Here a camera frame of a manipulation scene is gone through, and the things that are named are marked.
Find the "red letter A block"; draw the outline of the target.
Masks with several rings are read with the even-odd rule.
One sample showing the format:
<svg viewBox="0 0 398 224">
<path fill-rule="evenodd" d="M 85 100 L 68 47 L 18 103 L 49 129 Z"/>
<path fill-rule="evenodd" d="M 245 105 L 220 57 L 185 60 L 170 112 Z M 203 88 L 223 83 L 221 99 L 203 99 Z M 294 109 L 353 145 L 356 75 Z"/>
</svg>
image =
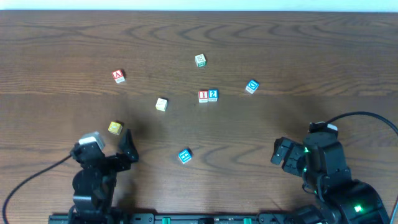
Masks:
<svg viewBox="0 0 398 224">
<path fill-rule="evenodd" d="M 122 83 L 125 82 L 125 76 L 124 76 L 124 71 L 123 70 L 116 70 L 112 72 L 112 76 L 114 78 L 114 81 L 116 83 Z"/>
</svg>

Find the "blue number 2 block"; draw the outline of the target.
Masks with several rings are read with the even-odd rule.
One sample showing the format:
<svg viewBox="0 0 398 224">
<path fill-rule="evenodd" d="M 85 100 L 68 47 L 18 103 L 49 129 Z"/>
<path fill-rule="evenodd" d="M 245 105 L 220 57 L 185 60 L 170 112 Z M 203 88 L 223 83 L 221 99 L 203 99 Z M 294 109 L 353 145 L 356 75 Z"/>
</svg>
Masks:
<svg viewBox="0 0 398 224">
<path fill-rule="evenodd" d="M 208 101 L 209 102 L 218 101 L 218 90 L 208 90 Z"/>
</svg>

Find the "red letter I block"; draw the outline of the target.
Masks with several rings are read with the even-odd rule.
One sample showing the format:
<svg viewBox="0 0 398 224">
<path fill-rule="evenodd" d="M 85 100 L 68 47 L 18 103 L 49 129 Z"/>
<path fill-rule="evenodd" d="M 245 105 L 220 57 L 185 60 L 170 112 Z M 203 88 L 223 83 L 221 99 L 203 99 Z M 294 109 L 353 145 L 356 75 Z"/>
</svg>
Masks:
<svg viewBox="0 0 398 224">
<path fill-rule="evenodd" d="M 200 90 L 198 92 L 198 101 L 200 103 L 207 103 L 208 102 L 208 90 Z"/>
</svg>

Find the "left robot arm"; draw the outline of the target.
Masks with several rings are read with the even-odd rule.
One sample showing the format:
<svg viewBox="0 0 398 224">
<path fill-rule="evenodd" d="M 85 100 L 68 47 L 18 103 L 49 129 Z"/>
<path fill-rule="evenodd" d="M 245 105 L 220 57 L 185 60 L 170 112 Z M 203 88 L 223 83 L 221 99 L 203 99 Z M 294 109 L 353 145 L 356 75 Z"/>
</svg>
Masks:
<svg viewBox="0 0 398 224">
<path fill-rule="evenodd" d="M 120 153 L 105 156 L 104 146 L 96 131 L 82 136 L 70 151 L 82 170 L 72 181 L 76 212 L 69 212 L 68 223 L 129 223 L 129 215 L 113 208 L 112 201 L 117 173 L 129 170 L 139 160 L 131 130 L 127 129 L 119 142 Z"/>
</svg>

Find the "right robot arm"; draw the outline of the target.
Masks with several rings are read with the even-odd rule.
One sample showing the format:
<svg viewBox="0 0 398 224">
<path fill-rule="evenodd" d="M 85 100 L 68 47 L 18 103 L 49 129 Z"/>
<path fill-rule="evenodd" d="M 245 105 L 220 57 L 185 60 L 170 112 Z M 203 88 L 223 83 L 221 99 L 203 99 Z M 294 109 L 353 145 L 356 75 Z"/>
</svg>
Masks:
<svg viewBox="0 0 398 224">
<path fill-rule="evenodd" d="M 304 191 L 317 199 L 318 206 L 301 208 L 292 215 L 294 223 L 389 223 L 376 190 L 352 178 L 335 134 L 310 133 L 302 143 L 276 139 L 271 162 L 301 177 Z"/>
</svg>

